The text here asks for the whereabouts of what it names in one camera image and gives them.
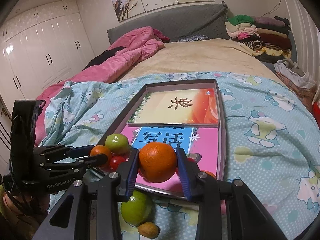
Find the green mango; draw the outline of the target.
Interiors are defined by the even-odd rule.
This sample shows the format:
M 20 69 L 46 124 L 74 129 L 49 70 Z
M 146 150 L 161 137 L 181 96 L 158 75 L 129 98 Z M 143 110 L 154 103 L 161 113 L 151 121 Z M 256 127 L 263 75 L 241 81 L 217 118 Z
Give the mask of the green mango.
M 128 138 L 122 134 L 107 136 L 105 146 L 115 155 L 126 154 L 130 149 Z
M 139 226 L 145 222 L 151 214 L 153 201 L 150 196 L 134 190 L 128 202 L 122 202 L 120 211 L 122 218 L 131 226 Z

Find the orange tangerine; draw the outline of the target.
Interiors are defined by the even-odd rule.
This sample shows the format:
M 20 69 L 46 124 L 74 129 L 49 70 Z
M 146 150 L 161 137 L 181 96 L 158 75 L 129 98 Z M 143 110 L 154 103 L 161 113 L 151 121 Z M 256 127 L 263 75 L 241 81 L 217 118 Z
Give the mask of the orange tangerine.
M 216 175 L 213 173 L 213 172 L 210 172 L 210 171 L 205 171 L 205 170 L 202 170 L 202 172 L 205 172 L 206 174 L 212 176 L 213 178 L 216 179 Z
M 107 169 L 109 167 L 110 161 L 113 157 L 112 152 L 105 145 L 94 146 L 90 152 L 90 156 L 99 155 L 99 154 L 104 154 L 107 156 L 107 162 L 103 165 L 100 165 L 100 168 Z
M 176 172 L 177 156 L 173 147 L 162 142 L 150 142 L 139 151 L 139 170 L 151 183 L 163 183 Z

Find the brown longan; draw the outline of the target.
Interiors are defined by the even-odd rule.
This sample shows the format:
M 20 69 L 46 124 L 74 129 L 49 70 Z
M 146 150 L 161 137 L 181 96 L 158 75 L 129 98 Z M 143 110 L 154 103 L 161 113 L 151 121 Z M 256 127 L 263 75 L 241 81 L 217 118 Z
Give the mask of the brown longan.
M 160 229 L 152 222 L 145 222 L 138 227 L 138 232 L 144 237 L 154 239 L 159 235 Z

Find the cherry tomato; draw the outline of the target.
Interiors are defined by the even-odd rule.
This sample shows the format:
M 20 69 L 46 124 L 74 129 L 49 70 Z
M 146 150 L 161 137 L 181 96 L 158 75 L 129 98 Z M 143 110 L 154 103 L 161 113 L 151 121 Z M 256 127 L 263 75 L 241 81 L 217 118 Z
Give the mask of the cherry tomato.
M 193 163 L 196 163 L 196 160 L 193 159 L 193 158 L 191 158 L 191 157 L 188 157 L 187 159 L 188 159 L 189 161 L 193 162 Z
M 115 155 L 113 158 L 111 158 L 110 162 L 109 162 L 109 168 L 112 172 L 116 172 L 117 168 L 119 167 L 119 165 L 123 162 L 125 162 L 126 159 L 122 156 L 119 155 Z

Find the blue hello kitty quilt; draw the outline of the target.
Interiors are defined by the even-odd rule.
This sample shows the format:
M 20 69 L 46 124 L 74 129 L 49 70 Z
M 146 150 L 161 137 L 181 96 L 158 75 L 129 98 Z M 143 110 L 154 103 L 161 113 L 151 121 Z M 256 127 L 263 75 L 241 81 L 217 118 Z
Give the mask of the blue hello kitty quilt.
M 216 79 L 226 115 L 225 180 L 243 180 L 288 239 L 319 214 L 319 127 L 296 95 L 247 74 L 150 74 L 112 84 L 65 81 L 44 113 L 41 146 L 96 144 L 148 83 Z

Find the pink workbook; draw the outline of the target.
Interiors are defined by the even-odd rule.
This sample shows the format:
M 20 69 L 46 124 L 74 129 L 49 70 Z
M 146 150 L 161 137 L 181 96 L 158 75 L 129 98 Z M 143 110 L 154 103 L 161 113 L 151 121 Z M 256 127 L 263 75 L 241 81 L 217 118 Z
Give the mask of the pink workbook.
M 199 169 L 219 177 L 218 129 L 204 127 L 133 127 L 121 134 L 129 144 L 142 151 L 136 187 L 150 192 L 182 195 L 175 153 L 184 150 Z

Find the white wardrobe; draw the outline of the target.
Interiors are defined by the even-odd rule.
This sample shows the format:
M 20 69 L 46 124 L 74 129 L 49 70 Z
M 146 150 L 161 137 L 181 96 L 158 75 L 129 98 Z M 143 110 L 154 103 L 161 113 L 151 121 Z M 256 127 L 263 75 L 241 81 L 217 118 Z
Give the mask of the white wardrobe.
M 1 26 L 1 98 L 35 99 L 47 87 L 81 72 L 93 59 L 76 0 L 27 10 Z

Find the orange cream book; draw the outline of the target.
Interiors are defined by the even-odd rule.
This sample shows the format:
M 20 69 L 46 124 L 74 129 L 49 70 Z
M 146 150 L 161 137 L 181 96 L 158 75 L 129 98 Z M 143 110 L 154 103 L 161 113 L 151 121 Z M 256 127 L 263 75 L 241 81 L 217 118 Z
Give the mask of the orange cream book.
M 139 125 L 219 124 L 213 88 L 183 89 L 146 94 L 127 121 Z

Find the pink quilt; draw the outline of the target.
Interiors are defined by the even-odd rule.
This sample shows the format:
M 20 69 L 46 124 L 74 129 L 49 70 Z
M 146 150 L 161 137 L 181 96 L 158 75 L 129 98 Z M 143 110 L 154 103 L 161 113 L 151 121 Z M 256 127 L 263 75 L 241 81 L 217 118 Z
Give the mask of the pink quilt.
M 134 29 L 118 38 L 112 43 L 108 51 L 113 52 L 116 48 L 123 49 L 103 63 L 93 65 L 81 71 L 70 80 L 73 82 L 98 81 L 112 83 L 124 74 L 130 67 L 140 63 L 164 48 L 164 42 L 169 38 L 159 30 L 150 26 Z

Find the white crumpled cloth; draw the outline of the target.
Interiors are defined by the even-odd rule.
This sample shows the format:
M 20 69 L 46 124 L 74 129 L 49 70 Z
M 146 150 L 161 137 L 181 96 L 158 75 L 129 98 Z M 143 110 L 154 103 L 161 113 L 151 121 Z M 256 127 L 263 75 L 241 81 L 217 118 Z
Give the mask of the white crumpled cloth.
M 304 72 L 299 68 L 298 63 L 289 58 L 278 60 L 274 64 L 274 70 L 299 88 L 312 89 L 317 84 L 308 72 Z

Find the beige bed blanket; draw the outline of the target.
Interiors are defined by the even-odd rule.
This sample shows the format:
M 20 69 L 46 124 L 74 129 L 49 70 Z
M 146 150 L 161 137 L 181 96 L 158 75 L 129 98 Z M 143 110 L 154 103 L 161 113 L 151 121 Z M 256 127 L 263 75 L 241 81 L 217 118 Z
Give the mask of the beige bed blanket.
M 152 57 L 133 66 L 120 81 L 155 73 L 232 72 L 282 81 L 242 45 L 220 38 L 170 42 Z

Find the pile of folded clothes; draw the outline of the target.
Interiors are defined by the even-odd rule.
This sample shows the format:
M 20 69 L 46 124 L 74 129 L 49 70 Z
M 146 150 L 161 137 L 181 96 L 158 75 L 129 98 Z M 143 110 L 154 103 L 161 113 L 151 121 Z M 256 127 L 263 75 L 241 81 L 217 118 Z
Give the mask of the pile of folded clothes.
M 225 26 L 230 39 L 261 62 L 276 63 L 291 57 L 293 42 L 287 18 L 236 15 Z

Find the cream curtain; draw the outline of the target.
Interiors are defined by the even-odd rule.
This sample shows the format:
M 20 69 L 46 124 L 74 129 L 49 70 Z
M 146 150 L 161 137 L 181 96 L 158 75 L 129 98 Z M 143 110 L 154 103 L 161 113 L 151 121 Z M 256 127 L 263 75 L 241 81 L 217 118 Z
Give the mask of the cream curtain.
M 317 82 L 313 102 L 319 99 L 319 30 L 299 0 L 285 0 L 295 39 L 298 65 Z

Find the grey headboard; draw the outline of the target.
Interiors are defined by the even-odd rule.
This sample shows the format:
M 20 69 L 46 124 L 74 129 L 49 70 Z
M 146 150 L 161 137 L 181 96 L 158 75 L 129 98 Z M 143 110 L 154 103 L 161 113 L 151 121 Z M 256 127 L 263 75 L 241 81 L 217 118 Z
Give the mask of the grey headboard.
M 229 39 L 225 22 L 228 7 L 221 4 L 189 5 L 146 14 L 107 31 L 109 43 L 113 44 L 125 33 L 150 26 L 177 42 L 182 38 L 202 35 L 210 39 Z

